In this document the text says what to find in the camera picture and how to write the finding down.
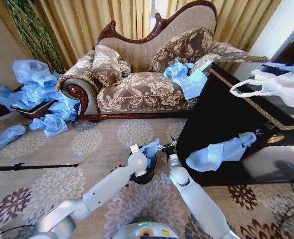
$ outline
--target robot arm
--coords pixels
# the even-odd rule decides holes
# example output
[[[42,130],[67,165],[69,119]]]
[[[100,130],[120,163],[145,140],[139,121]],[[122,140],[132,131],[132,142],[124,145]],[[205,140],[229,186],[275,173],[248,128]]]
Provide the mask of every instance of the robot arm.
[[[40,233],[31,238],[69,238],[76,228],[76,220],[88,217],[95,209],[104,205],[128,183],[133,173],[144,174],[147,167],[146,157],[138,152],[136,145],[132,146],[131,150],[127,166],[116,168],[83,197],[68,199],[58,205],[36,223],[35,226]]]
[[[179,190],[186,205],[201,227],[214,239],[239,239],[228,227],[221,210],[189,176],[173,150],[177,141],[171,145],[159,146],[169,159],[170,178]],[[138,152],[136,145],[131,147],[132,154],[126,167],[115,169],[91,188],[83,197],[68,199],[54,208],[36,223],[39,234],[33,239],[67,239],[76,228],[75,221],[88,217],[95,209],[104,205],[118,193],[134,173],[136,176],[146,172],[147,159]]]
[[[208,194],[181,166],[177,154],[173,152],[177,141],[172,139],[172,144],[159,146],[159,149],[167,154],[170,167],[170,179],[176,186],[202,229],[214,239],[239,239],[229,229],[225,216]]]

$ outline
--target floral upholstery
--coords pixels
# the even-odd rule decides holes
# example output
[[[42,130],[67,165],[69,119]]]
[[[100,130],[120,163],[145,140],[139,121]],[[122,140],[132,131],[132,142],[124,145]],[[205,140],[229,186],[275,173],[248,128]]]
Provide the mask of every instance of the floral upholstery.
[[[93,79],[89,74],[89,69],[93,64],[94,55],[95,51],[91,50],[86,55],[79,58],[77,63],[58,79],[55,86],[55,91],[58,92],[61,89],[61,86],[65,80],[75,78],[89,82],[98,92],[102,84],[95,78]]]
[[[149,71],[164,72],[179,60],[182,63],[196,62],[205,55],[212,44],[212,32],[206,28],[194,28],[166,42],[156,53]]]
[[[129,73],[132,71],[131,65],[127,61],[124,61],[124,60],[120,60],[118,63],[121,68],[122,77],[127,77],[129,75]]]
[[[208,53],[195,62],[194,67],[189,71],[192,74],[197,68],[201,67],[207,61],[218,62],[268,62],[265,56],[253,56],[247,52],[233,47],[226,42],[214,42]],[[204,69],[204,73],[210,73],[210,67]]]
[[[102,112],[192,109],[197,98],[186,101],[179,85],[157,72],[130,73],[115,87],[97,95]]]
[[[266,56],[253,56],[226,42],[214,42],[208,53],[220,56],[219,62],[267,62]]]
[[[101,82],[103,86],[119,85],[122,79],[118,63],[120,58],[116,51],[107,46],[95,46],[95,57],[90,69],[92,78]]]

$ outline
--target floral pillow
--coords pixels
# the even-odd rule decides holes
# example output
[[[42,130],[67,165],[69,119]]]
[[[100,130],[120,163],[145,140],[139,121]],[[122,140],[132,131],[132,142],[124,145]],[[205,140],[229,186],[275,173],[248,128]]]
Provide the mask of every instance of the floral pillow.
[[[113,49],[95,46],[95,56],[90,69],[92,78],[100,81],[103,86],[117,86],[121,83],[122,73],[118,61],[121,56]]]
[[[213,42],[208,53],[220,56],[219,62],[268,62],[266,56],[253,56],[226,42]]]
[[[207,28],[194,28],[166,42],[154,56],[149,71],[164,72],[176,60],[181,63],[196,62],[205,55],[212,44],[212,32]]]
[[[129,73],[132,71],[131,65],[127,61],[124,61],[124,60],[120,60],[118,63],[121,68],[122,77],[127,77],[129,75]]]

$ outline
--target floor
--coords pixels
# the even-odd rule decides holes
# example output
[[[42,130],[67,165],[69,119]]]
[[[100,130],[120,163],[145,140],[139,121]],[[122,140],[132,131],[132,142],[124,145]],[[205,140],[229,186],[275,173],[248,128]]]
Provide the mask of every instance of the floor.
[[[0,166],[16,162],[26,165],[73,164],[57,168],[0,172],[0,228],[6,230],[34,224],[67,198],[79,197],[115,167],[127,162],[131,144],[145,145],[178,137],[186,119],[119,119],[101,122],[77,120],[53,138],[43,131],[29,131],[0,150]],[[0,118],[0,131],[15,124],[29,125],[18,113]],[[77,223],[72,238],[109,239],[122,225],[157,221],[168,224],[181,238],[211,238],[201,229],[172,184],[162,179],[169,174],[157,154],[153,180],[145,185],[129,182],[114,198],[86,220]],[[294,195],[289,184],[234,185],[205,187],[232,228],[244,239],[294,238],[294,217],[280,226],[286,211],[294,214]],[[34,228],[21,228],[4,238],[27,238]]]

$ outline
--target black pole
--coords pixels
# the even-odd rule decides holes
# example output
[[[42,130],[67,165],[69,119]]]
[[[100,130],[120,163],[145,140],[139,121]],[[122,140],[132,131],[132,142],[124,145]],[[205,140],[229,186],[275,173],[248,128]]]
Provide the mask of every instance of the black pole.
[[[41,169],[41,168],[66,168],[66,167],[77,167],[78,164],[68,165],[43,165],[43,166],[22,166],[24,163],[15,163],[12,166],[0,167],[0,171],[20,171],[26,169]]]

